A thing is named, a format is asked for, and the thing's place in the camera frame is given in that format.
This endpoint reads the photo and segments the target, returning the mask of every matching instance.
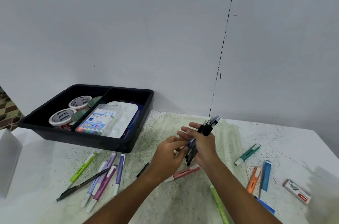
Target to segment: table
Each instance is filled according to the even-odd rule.
[[[160,141],[175,135],[190,121],[202,123],[205,119],[208,118],[151,111],[133,151],[126,157],[121,190],[133,182],[144,164],[151,160]],[[339,159],[314,131],[221,120],[213,133],[219,157],[244,186],[255,166],[262,166],[264,160],[273,163],[267,203],[283,223],[324,222],[333,201],[339,198]],[[86,188],[60,202],[55,199],[90,153],[96,151],[98,155],[76,184],[93,175],[111,152],[43,140],[23,128],[17,128],[13,134],[23,143],[23,149],[7,198],[0,200],[2,223],[85,221],[90,215],[80,208],[80,203]],[[255,143],[261,144],[261,149],[244,164],[235,166],[233,162]],[[112,198],[115,176],[92,213]],[[311,193],[310,205],[303,205],[282,187],[287,178]],[[209,185],[203,171],[160,184],[130,223],[222,223]]]

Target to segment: lime green highlighter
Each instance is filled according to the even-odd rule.
[[[222,219],[222,222],[223,222],[224,224],[230,224],[229,221],[228,221],[228,219],[227,219],[227,217],[226,217],[226,213],[225,213],[225,210],[224,210],[224,206],[223,206],[223,204],[222,204],[222,201],[221,201],[220,197],[218,196],[218,193],[217,193],[217,191],[215,190],[215,188],[214,188],[213,185],[210,186],[210,190],[211,190],[211,192],[212,192],[212,194],[213,194],[213,197],[214,197],[214,200],[215,200],[215,202],[216,202],[216,204],[217,204],[217,207],[218,207],[218,210],[219,210],[219,213],[220,213],[220,217],[221,217],[221,219]]]
[[[87,160],[80,167],[80,169],[78,169],[78,171],[70,178],[70,181],[67,183],[66,190],[73,185],[73,183],[80,177],[83,171],[89,166],[89,164],[94,160],[96,156],[97,156],[96,152],[91,153],[91,155],[88,156]]]

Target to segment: right hand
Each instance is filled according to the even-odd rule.
[[[190,122],[190,127],[198,129],[201,124]],[[178,131],[179,138],[183,138],[190,141],[192,138],[196,139],[195,145],[197,147],[197,154],[195,159],[202,169],[208,168],[214,160],[218,159],[217,152],[215,150],[215,136],[210,133],[208,136],[204,136],[198,133],[195,129],[189,127],[181,127],[182,131]]]

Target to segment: pink highlighter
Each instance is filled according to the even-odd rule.
[[[176,180],[176,179],[180,179],[181,177],[189,175],[189,174],[191,174],[193,172],[196,172],[198,170],[200,170],[200,166],[198,164],[193,165],[190,168],[187,168],[187,169],[184,169],[182,171],[176,172],[173,176],[170,176],[168,179],[166,179],[165,183],[171,182],[171,181]]]
[[[97,203],[97,201],[100,199],[100,196],[102,195],[102,193],[104,192],[105,188],[107,187],[109,181],[112,179],[115,171],[117,170],[117,166],[114,164],[111,169],[109,170],[109,172],[107,173],[104,183],[101,184],[99,190],[95,193],[95,196],[93,197],[93,199],[91,200],[90,204],[88,205],[86,212],[87,213],[91,213],[92,209],[94,208],[95,204]]]

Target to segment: black storage tray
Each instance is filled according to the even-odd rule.
[[[71,131],[56,129],[49,124],[49,117],[59,110],[68,108],[74,98],[80,96],[103,96],[91,109],[89,109],[74,125]],[[19,127],[29,128],[47,140],[59,141],[75,145],[89,146],[99,149],[130,153],[138,139],[153,102],[154,92],[150,89],[131,89],[125,87],[110,87],[98,85],[77,84],[62,91],[42,106],[21,119]],[[74,129],[99,104],[111,101],[125,100],[143,105],[132,130],[124,139],[99,136],[94,134],[75,132]]]

